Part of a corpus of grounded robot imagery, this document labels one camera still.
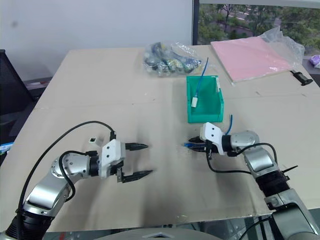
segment clear plastic bag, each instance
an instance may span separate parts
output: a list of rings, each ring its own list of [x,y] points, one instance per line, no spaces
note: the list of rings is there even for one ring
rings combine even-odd
[[[294,68],[297,64],[302,64],[305,55],[305,47],[288,36],[284,36],[280,31],[280,26],[265,31],[259,36],[281,57],[285,58]]]
[[[148,45],[143,57],[146,71],[159,77],[201,74],[205,64],[194,49],[179,42]]]

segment chair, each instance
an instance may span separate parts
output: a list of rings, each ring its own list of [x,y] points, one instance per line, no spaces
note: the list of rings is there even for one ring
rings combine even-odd
[[[0,143],[3,144],[15,140],[37,103],[3,49],[0,49],[0,97]]]

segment window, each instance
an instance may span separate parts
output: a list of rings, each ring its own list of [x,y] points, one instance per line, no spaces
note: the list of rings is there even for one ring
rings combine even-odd
[[[201,3],[193,43],[206,45],[211,41],[259,36],[277,26],[285,36],[305,46],[306,56],[320,54],[317,8]]]

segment purple object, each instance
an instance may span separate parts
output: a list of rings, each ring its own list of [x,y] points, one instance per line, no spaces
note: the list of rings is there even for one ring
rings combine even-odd
[[[320,55],[314,55],[309,59],[314,68],[320,69]]]

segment beige tabletop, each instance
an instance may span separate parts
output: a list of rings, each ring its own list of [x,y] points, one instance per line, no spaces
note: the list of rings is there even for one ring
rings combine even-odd
[[[307,86],[283,72],[232,86],[210,46],[195,46],[209,56],[207,75],[219,75],[226,130],[255,131],[274,145],[282,169],[288,173],[308,208],[320,207],[320,88]],[[142,68],[143,48],[72,50],[62,62],[19,133],[0,168],[0,231],[18,206],[23,184],[42,152],[69,128],[89,120],[111,125],[122,142],[148,144],[128,152],[124,171],[153,169],[147,177],[117,183],[116,177],[81,180],[49,231],[118,229],[138,226],[209,221],[269,213],[257,184],[246,174],[215,174],[204,154],[183,147],[199,135],[201,124],[188,124],[185,77],[158,78]],[[59,142],[43,159],[28,193],[66,150],[95,149],[96,136],[108,141],[102,126],[79,128]],[[215,156],[217,169],[246,169],[242,156]]]

